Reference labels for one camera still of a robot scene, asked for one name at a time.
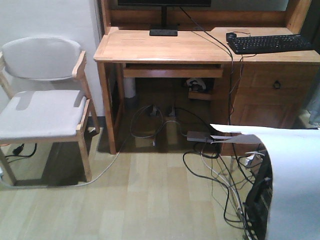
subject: chair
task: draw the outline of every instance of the chair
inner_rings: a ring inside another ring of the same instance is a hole
[[[84,138],[91,113],[100,132],[95,106],[85,74],[86,52],[72,40],[26,37],[6,43],[0,52],[0,83],[9,103],[0,113],[0,145],[39,142],[78,142],[86,181],[91,181]],[[22,80],[79,81],[82,90],[27,90],[14,93],[3,69]],[[13,185],[17,179],[0,150],[0,159]]]

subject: computer mouse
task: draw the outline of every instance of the computer mouse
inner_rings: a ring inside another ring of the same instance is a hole
[[[235,39],[237,37],[237,34],[235,34],[234,32],[227,32],[225,34],[225,39],[227,42],[232,41],[233,39]]]

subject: white sheet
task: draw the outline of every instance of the white sheet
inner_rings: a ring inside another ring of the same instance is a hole
[[[263,143],[269,153],[273,192],[268,240],[320,240],[320,130],[211,124],[241,133],[227,143]]]

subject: computer monitor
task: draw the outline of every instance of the computer monitor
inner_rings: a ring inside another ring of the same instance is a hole
[[[178,27],[167,25],[167,7],[210,7],[211,0],[118,0],[119,6],[161,7],[161,25],[153,25],[151,36],[177,36]]]

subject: drawer handle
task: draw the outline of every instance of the drawer handle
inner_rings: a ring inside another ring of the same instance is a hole
[[[281,88],[281,83],[277,80],[274,82],[272,85],[274,89],[280,89]]]

